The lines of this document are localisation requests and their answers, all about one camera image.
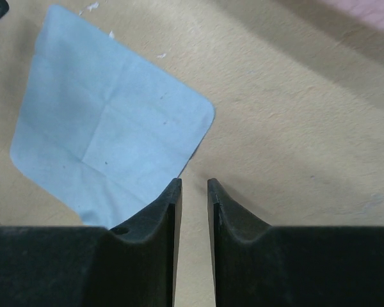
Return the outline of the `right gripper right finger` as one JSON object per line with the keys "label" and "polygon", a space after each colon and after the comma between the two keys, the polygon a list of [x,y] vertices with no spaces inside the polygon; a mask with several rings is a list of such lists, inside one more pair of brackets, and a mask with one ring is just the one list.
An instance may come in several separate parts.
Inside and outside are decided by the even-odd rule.
{"label": "right gripper right finger", "polygon": [[272,226],[207,183],[217,306],[384,306],[384,226]]}

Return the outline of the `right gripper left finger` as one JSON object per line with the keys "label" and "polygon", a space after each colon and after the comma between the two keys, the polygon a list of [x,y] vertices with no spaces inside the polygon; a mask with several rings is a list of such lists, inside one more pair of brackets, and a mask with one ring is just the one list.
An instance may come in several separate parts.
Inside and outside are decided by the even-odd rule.
{"label": "right gripper left finger", "polygon": [[112,229],[0,226],[0,306],[173,306],[182,181]]}

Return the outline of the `blue tape patch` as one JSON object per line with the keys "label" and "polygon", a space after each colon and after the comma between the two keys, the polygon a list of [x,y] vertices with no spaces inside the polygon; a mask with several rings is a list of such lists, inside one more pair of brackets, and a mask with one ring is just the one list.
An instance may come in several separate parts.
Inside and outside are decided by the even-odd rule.
{"label": "blue tape patch", "polygon": [[10,158],[84,224],[112,228],[182,173],[213,120],[201,94],[52,5]]}

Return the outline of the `pink glasses case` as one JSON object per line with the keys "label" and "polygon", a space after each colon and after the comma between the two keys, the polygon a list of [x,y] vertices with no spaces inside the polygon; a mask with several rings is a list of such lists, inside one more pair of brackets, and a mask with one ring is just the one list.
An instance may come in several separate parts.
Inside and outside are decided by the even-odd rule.
{"label": "pink glasses case", "polygon": [[384,33],[384,0],[324,0],[323,3]]}

